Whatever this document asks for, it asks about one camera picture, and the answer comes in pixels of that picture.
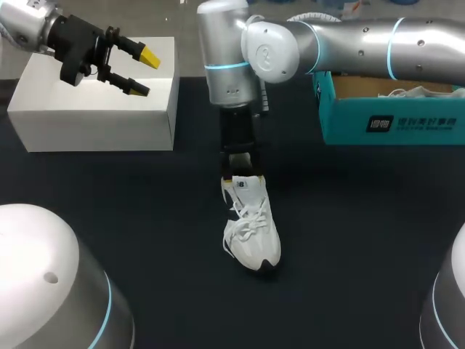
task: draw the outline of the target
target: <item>silver cylinder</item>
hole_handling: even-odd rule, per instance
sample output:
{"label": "silver cylinder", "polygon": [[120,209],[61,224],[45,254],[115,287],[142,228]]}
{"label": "silver cylinder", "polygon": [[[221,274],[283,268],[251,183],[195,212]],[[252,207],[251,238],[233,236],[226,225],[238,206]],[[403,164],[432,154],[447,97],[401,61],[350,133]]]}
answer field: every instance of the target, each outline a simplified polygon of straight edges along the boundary
{"label": "silver cylinder", "polygon": [[420,319],[424,349],[465,348],[465,230],[434,280]]}
{"label": "silver cylinder", "polygon": [[17,349],[132,349],[134,322],[115,284],[81,243],[71,290],[58,311]]}
{"label": "silver cylinder", "polygon": [[0,240],[0,348],[134,347],[123,295],[58,216],[0,206]]}
{"label": "silver cylinder", "polygon": [[391,66],[396,79],[465,86],[465,24],[405,18],[392,37]]}
{"label": "silver cylinder", "polygon": [[312,71],[465,85],[464,23],[407,18],[304,22],[312,29],[307,35],[317,40],[301,60],[308,61],[319,47]]}
{"label": "silver cylinder", "polygon": [[396,21],[310,22],[320,44],[315,71],[389,77],[387,48]]}
{"label": "silver cylinder", "polygon": [[3,0],[0,2],[0,29],[15,46],[42,52],[47,37],[61,10],[46,0]]}
{"label": "silver cylinder", "polygon": [[203,62],[212,104],[235,107],[257,97],[258,79],[244,61],[240,48],[249,17],[245,0],[207,1],[198,8]]}

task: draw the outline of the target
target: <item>black mat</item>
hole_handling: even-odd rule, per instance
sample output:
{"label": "black mat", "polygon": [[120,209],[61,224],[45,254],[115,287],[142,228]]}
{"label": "black mat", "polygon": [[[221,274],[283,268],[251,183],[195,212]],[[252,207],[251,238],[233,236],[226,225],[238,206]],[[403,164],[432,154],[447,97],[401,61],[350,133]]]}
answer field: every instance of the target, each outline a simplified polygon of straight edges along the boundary
{"label": "black mat", "polygon": [[310,81],[269,88],[273,278],[222,250],[218,120],[183,79],[175,152],[28,154],[0,116],[0,204],[65,219],[131,304],[137,348],[418,348],[421,304],[465,222],[465,148],[328,147]]}

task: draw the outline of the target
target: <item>robotic arm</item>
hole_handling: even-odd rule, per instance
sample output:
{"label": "robotic arm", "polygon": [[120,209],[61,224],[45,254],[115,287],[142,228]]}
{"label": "robotic arm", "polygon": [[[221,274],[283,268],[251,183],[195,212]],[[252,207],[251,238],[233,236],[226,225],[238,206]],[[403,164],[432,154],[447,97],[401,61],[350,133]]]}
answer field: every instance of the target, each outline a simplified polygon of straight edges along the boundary
{"label": "robotic arm", "polygon": [[147,96],[147,87],[111,72],[108,61],[113,46],[152,68],[160,65],[142,42],[121,36],[119,29],[109,27],[104,32],[75,16],[66,17],[47,0],[0,0],[0,34],[18,49],[53,55],[62,62],[61,80],[73,86],[89,76],[95,65],[99,81],[108,81],[127,95]]}
{"label": "robotic arm", "polygon": [[256,98],[256,77],[280,83],[318,71],[465,86],[465,23],[441,19],[267,21],[246,0],[198,8],[211,102]]}

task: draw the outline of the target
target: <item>shoelace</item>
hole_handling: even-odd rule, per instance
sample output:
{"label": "shoelace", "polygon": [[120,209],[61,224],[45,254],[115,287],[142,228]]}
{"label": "shoelace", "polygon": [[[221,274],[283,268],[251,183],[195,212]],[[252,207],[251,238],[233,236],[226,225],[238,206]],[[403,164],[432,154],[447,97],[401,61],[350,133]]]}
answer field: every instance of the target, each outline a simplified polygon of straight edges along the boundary
{"label": "shoelace", "polygon": [[245,205],[242,210],[238,209],[238,202],[235,201],[232,207],[240,217],[239,220],[234,224],[231,229],[226,232],[225,237],[223,238],[223,248],[227,253],[234,258],[234,255],[227,249],[225,242],[229,246],[233,238],[236,236],[242,242],[247,241],[250,237],[257,232],[258,228],[263,228],[267,226],[267,218],[264,213],[266,212],[264,207],[267,202],[267,198],[263,199],[260,208],[253,213],[250,213],[251,206]]}

